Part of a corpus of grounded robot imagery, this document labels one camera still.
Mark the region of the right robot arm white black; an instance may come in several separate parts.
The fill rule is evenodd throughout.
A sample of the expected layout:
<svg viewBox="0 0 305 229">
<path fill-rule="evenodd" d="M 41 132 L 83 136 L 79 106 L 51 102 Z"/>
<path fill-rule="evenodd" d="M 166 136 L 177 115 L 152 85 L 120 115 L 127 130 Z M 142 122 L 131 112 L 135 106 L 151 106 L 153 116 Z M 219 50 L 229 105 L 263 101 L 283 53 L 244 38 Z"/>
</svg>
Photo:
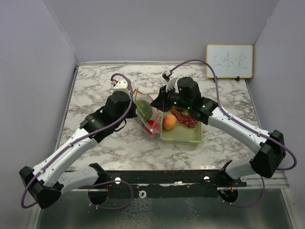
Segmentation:
<svg viewBox="0 0 305 229">
<path fill-rule="evenodd" d="M 226 132 L 254 153 L 254 156 L 229 161 L 222 167 L 219 181 L 225 187 L 252 174 L 271 178 L 286 155 L 281 132 L 274 130 L 270 133 L 232 115 L 216 101 L 203 97 L 198 83 L 191 77 L 169 80 L 160 88 L 151 106 L 163 112 L 173 107 L 186 109 L 196 121 Z"/>
</svg>

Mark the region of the green melon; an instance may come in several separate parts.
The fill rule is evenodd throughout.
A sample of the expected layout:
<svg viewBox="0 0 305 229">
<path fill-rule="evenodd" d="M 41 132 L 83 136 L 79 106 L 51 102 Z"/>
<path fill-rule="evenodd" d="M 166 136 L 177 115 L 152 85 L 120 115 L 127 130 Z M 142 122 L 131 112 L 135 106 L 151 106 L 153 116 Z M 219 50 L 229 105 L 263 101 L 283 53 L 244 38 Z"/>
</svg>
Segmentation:
<svg viewBox="0 0 305 229">
<path fill-rule="evenodd" d="M 143 120 L 149 121 L 153 116 L 153 109 L 150 106 L 148 100 L 143 99 L 138 94 L 134 97 L 134 102 L 137 106 L 138 114 L 142 117 Z"/>
</svg>

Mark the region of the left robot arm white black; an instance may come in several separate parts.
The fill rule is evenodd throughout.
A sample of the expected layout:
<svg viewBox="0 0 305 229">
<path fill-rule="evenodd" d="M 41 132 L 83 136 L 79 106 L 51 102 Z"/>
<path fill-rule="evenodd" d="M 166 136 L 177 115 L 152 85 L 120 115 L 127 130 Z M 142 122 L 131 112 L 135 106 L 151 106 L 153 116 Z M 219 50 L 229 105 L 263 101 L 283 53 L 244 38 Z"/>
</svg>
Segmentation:
<svg viewBox="0 0 305 229">
<path fill-rule="evenodd" d="M 108 187 L 115 181 L 110 180 L 103 168 L 97 163 L 75 172 L 67 168 L 86 151 L 96 146 L 113 132 L 120 130 L 119 125 L 128 118 L 134 118 L 136 106 L 132 93 L 115 91 L 105 106 L 86 116 L 80 127 L 51 156 L 35 165 L 24 166 L 19 175 L 25 186 L 21 197 L 22 208 L 27 193 L 41 209 L 53 205 L 62 194 L 80 187 Z"/>
</svg>

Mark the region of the clear zip bag orange zipper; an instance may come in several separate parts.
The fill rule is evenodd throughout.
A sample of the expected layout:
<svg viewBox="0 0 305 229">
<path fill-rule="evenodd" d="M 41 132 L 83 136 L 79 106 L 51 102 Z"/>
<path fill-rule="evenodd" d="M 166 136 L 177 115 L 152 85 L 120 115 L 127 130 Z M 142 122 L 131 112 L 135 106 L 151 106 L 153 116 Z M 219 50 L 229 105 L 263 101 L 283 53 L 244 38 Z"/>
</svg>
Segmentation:
<svg viewBox="0 0 305 229">
<path fill-rule="evenodd" d="M 133 91 L 137 117 L 134 120 L 148 136 L 157 136 L 161 132 L 161 112 L 152 107 L 153 98 L 139 89 Z"/>
</svg>

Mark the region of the red apple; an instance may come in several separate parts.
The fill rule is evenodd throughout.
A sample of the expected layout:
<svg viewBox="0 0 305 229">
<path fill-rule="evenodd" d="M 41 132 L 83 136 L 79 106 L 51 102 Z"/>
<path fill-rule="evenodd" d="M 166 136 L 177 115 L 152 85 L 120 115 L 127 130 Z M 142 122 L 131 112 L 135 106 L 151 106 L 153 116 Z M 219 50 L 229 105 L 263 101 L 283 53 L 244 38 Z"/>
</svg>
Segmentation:
<svg viewBox="0 0 305 229">
<path fill-rule="evenodd" d="M 160 132 L 160 123 L 154 120 L 149 120 L 147 122 L 148 126 L 145 126 L 144 129 L 148 135 L 156 135 Z"/>
</svg>

